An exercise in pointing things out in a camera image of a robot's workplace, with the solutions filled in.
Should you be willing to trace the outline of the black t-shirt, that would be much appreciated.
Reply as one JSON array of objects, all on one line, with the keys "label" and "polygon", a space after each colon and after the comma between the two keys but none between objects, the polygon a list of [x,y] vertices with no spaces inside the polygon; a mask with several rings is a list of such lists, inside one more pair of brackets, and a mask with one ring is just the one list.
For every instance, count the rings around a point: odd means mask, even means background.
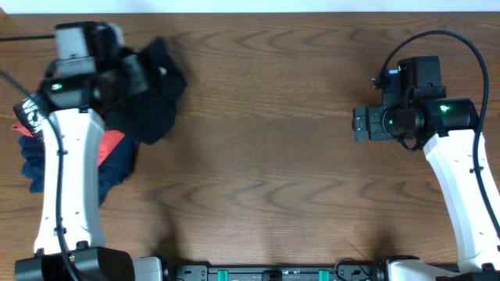
[{"label": "black t-shirt", "polygon": [[121,50],[135,77],[118,105],[105,114],[105,125],[144,144],[154,144],[175,124],[176,103],[187,87],[183,73],[157,37],[138,53]]}]

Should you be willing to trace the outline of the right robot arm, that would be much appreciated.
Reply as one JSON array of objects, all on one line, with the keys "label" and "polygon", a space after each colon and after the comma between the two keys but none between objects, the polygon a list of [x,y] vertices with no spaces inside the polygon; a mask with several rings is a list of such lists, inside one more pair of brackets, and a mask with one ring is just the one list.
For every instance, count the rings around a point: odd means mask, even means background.
[{"label": "right robot arm", "polygon": [[459,260],[453,272],[418,258],[388,258],[386,280],[497,280],[499,192],[488,165],[479,116],[471,100],[434,99],[411,105],[355,108],[355,140],[404,142],[415,138],[430,163],[455,234]]}]

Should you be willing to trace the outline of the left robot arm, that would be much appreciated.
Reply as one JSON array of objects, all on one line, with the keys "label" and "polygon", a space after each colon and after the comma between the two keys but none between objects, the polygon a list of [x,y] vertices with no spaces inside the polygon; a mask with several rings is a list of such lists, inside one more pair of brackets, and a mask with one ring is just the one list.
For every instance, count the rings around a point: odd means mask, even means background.
[{"label": "left robot arm", "polygon": [[56,66],[32,102],[50,111],[41,123],[45,147],[44,204],[34,256],[15,264],[18,280],[161,280],[162,262],[132,258],[105,245],[98,206],[98,155],[105,124],[91,106],[103,79],[121,93],[144,91],[146,76],[136,55],[98,72],[90,57]]}]

